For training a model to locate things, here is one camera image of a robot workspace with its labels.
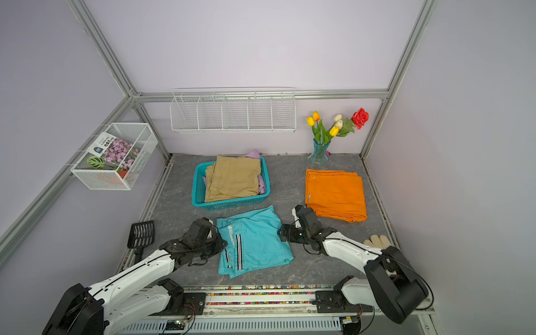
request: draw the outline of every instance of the beige glove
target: beige glove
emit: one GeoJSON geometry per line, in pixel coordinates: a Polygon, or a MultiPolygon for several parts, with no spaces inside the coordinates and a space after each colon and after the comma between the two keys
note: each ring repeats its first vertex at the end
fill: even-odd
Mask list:
{"type": "Polygon", "coordinates": [[[391,245],[391,242],[389,242],[389,239],[385,235],[380,235],[380,237],[378,235],[371,235],[370,240],[364,240],[363,244],[373,248],[386,249],[391,245]]]}

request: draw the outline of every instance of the flower pot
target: flower pot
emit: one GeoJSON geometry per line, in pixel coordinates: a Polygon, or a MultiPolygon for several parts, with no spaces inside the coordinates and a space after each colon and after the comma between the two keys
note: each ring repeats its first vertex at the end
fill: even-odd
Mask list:
{"type": "Polygon", "coordinates": [[[327,166],[327,155],[326,150],[330,144],[318,144],[315,140],[312,140],[315,150],[311,155],[307,157],[309,161],[309,167],[313,170],[322,170],[327,166]]]}
{"type": "Polygon", "coordinates": [[[123,170],[123,171],[117,171],[117,173],[119,174],[119,176],[122,178],[122,179],[125,179],[125,176],[126,176],[126,173],[128,172],[128,170],[123,170]]]}

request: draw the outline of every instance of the gray marble floor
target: gray marble floor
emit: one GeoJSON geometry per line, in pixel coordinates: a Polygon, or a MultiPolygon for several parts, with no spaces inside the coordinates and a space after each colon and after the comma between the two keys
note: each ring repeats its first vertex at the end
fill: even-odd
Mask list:
{"type": "MultiPolygon", "coordinates": [[[[226,218],[274,205],[281,221],[289,224],[294,221],[291,214],[292,208],[304,202],[307,169],[307,156],[305,155],[264,156],[271,185],[271,194],[264,202],[215,211],[194,207],[191,202],[193,174],[196,166],[202,162],[213,161],[215,157],[195,155],[176,155],[175,157],[175,164],[151,218],[155,223],[155,241],[145,249],[144,256],[149,255],[164,242],[180,238],[195,219],[207,217],[215,222],[216,218],[226,218]]],[[[336,228],[359,242],[369,238],[372,234],[387,235],[382,214],[359,156],[334,154],[329,158],[327,169],[357,172],[363,178],[368,219],[364,222],[347,223],[330,218],[319,218],[320,222],[324,226],[336,228]]],[[[300,244],[291,243],[291,249],[294,260],[289,265],[251,271],[233,279],[218,274],[219,256],[213,256],[203,266],[183,266],[171,273],[169,278],[182,286],[333,285],[348,275],[365,278],[364,274],[339,259],[324,255],[310,255],[300,244]]]]}

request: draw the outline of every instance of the white wire basket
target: white wire basket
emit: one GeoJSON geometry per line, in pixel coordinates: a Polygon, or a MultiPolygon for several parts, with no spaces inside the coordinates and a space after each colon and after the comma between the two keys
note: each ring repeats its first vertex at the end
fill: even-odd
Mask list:
{"type": "Polygon", "coordinates": [[[275,132],[296,130],[294,90],[218,91],[172,90],[172,129],[192,132],[275,132]]]}
{"type": "Polygon", "coordinates": [[[131,190],[158,141],[147,123],[112,123],[105,132],[132,144],[130,151],[139,149],[138,156],[124,178],[121,178],[119,171],[125,168],[126,158],[113,169],[97,170],[87,162],[93,156],[90,153],[85,153],[71,168],[71,172],[90,190],[131,190]]]}

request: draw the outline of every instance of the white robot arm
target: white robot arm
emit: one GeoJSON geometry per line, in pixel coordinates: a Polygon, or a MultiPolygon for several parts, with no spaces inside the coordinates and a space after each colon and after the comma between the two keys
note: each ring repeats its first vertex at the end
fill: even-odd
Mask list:
{"type": "Polygon", "coordinates": [[[355,311],[358,304],[366,304],[380,308],[389,319],[402,323],[428,296],[426,282],[397,248],[369,247],[334,228],[324,228],[311,208],[298,205],[292,212],[295,222],[283,225],[278,231],[282,241],[309,244],[319,254],[339,258],[367,276],[367,279],[344,278],[330,295],[317,292],[313,303],[318,312],[334,312],[333,308],[355,311]]]}
{"type": "Polygon", "coordinates": [[[187,296],[196,293],[184,294],[184,289],[170,279],[159,281],[148,291],[140,293],[140,290],[191,263],[194,257],[206,260],[226,245],[211,220],[196,220],[180,240],[164,243],[132,267],[89,287],[76,284],[69,288],[42,334],[112,335],[163,310],[187,311],[188,315],[196,312],[195,307],[188,308],[185,302],[187,296]]]}
{"type": "MultiPolygon", "coordinates": [[[[309,244],[319,254],[339,258],[367,275],[366,280],[348,276],[334,291],[316,292],[317,299],[311,303],[319,312],[336,312],[331,308],[354,312],[358,304],[365,304],[402,323],[428,295],[422,278],[398,249],[369,247],[333,228],[323,228],[310,208],[297,206],[293,214],[295,222],[278,231],[282,241],[309,244]]],[[[186,308],[184,290],[177,283],[165,279],[149,291],[140,290],[191,263],[193,257],[207,259],[219,253],[226,244],[212,221],[196,220],[181,240],[166,242],[123,272],[90,287],[76,284],[68,289],[42,334],[113,335],[156,312],[171,310],[177,315],[186,308]]]]}

